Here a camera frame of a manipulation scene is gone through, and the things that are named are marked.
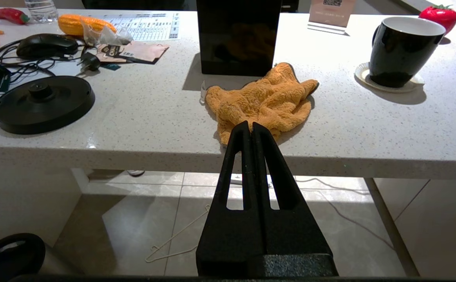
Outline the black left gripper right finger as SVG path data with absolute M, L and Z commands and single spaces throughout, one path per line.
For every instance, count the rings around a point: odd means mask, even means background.
M 268 255 L 332 255 L 271 132 L 253 123 L 257 196 Z

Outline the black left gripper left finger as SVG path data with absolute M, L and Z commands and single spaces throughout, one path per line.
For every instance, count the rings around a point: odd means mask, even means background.
M 227 207 L 236 154 L 242 154 L 243 209 Z M 217 188 L 196 250 L 199 275 L 249 275 L 251 259 L 262 254 L 259 204 L 248 122 L 234 127 L 223 159 Z

